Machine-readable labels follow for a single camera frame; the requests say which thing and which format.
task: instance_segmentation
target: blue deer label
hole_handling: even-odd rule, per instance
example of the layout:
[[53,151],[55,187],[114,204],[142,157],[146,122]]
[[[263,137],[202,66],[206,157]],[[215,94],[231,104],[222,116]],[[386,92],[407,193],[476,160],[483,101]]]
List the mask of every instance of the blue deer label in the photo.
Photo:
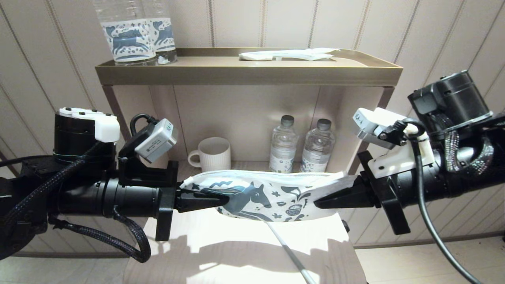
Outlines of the blue deer label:
[[156,55],[148,20],[107,22],[102,23],[102,28],[114,61],[130,62],[153,58]]
[[156,52],[172,51],[175,49],[174,33],[170,18],[149,19],[151,44]]

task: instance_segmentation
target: white napkin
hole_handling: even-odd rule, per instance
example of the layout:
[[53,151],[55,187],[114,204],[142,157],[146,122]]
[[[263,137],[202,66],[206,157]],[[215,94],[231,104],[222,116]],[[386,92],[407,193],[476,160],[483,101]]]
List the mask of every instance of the white napkin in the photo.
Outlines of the white napkin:
[[281,60],[282,58],[297,58],[304,60],[318,60],[323,58],[333,57],[331,54],[327,54],[332,51],[340,51],[338,49],[328,49],[328,48],[316,48],[316,49],[306,49],[306,50],[284,50],[284,51],[256,51],[256,52],[246,52],[238,55],[239,60],[250,60],[250,61],[271,61],[271,60]]

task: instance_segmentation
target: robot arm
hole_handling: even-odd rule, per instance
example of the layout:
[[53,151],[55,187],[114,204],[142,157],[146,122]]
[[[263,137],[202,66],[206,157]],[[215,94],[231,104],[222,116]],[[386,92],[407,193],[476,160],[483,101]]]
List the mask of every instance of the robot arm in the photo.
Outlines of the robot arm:
[[[505,115],[493,115],[467,71],[409,95],[420,122],[383,109],[358,109],[358,137],[390,152],[373,158],[358,153],[364,171],[352,187],[316,200],[321,209],[383,207],[395,234],[409,233],[403,208],[453,198],[505,182]],[[148,125],[138,133],[135,121]],[[139,261],[149,258],[147,239],[129,217],[158,219],[156,240],[169,238],[172,212],[223,206],[223,195],[181,190],[177,162],[146,167],[177,141],[166,119],[140,114],[130,124],[133,138],[118,155],[117,119],[95,110],[61,109],[55,116],[55,149],[50,157],[23,160],[20,177],[0,178],[0,259],[19,251],[47,230],[49,222],[97,238]],[[141,250],[96,230],[57,220],[58,214],[115,218],[134,232]]]
[[[409,100],[427,133],[418,137],[427,201],[454,198],[505,182],[503,114],[492,115],[467,71],[416,90]],[[351,188],[316,201],[320,208],[383,207],[395,234],[409,233],[403,208],[418,203],[415,157],[399,130],[405,117],[383,109],[358,109],[358,137],[389,153],[358,153],[364,169]],[[452,161],[456,167],[449,168]]]

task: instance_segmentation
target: mug handle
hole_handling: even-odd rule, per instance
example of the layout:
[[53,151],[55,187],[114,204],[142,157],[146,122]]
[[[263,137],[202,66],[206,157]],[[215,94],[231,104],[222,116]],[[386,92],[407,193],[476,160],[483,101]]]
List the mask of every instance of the mug handle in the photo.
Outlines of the mug handle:
[[195,155],[198,155],[198,150],[193,150],[191,151],[191,153],[189,153],[188,155],[188,163],[193,166],[193,167],[196,167],[196,168],[201,168],[201,163],[197,163],[197,162],[193,162],[191,160],[191,157],[195,156]]

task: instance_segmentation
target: wall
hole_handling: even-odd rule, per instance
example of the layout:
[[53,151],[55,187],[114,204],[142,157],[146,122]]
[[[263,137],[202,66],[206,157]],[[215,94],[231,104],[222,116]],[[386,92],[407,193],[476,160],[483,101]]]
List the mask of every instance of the wall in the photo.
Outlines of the wall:
[[[356,49],[404,67],[388,109],[412,115],[406,96],[442,75],[469,69],[489,107],[505,108],[503,0],[171,0],[179,47]],[[63,106],[110,111],[94,66],[111,58],[90,1],[0,0],[0,152],[6,158],[50,154],[53,112]],[[123,112],[144,111],[124,88]],[[371,147],[374,155],[383,150]],[[505,228],[503,187],[429,205],[443,236]],[[428,239],[415,207],[406,208],[412,233],[395,236],[383,210],[341,212],[357,245]],[[69,217],[133,242],[102,218]],[[71,232],[49,230],[28,252],[95,253],[114,249]]]

